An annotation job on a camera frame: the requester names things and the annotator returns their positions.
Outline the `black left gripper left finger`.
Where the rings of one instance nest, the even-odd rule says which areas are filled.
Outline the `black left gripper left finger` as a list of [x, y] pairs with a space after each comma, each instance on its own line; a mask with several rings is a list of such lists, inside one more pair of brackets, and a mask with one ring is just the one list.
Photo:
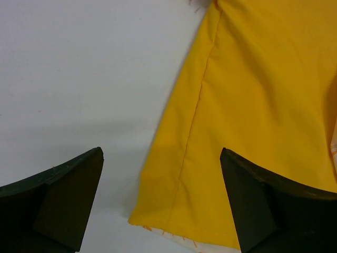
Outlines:
[[104, 163], [93, 148], [1, 187], [1, 252], [79, 252]]

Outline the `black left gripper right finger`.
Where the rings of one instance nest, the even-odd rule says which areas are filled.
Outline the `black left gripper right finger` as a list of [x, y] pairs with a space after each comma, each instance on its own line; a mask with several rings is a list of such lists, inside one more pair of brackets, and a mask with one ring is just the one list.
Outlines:
[[290, 180], [229, 149], [220, 161], [241, 252], [336, 252], [336, 193]]

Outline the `yellow hooded jacket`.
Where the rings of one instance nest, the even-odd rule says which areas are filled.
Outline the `yellow hooded jacket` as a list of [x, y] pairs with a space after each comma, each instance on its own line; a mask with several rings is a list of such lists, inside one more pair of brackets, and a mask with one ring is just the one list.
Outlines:
[[336, 1], [212, 1], [141, 172], [129, 223], [239, 249], [220, 154], [336, 191]]

